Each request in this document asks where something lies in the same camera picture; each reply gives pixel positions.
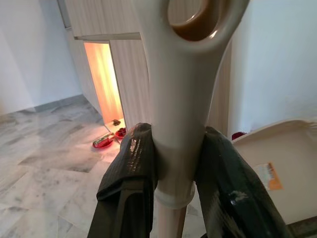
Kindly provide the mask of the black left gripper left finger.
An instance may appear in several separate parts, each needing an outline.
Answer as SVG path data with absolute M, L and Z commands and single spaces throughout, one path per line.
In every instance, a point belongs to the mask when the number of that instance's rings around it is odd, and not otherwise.
M 88 237 L 148 238 L 157 183 L 151 125 L 138 123 L 123 138 L 101 180 Z

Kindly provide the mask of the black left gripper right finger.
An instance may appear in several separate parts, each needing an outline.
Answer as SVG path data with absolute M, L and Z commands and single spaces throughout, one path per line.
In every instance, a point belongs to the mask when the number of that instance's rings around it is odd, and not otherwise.
M 290 238 L 255 171 L 220 132 L 207 127 L 195 174 L 206 238 Z

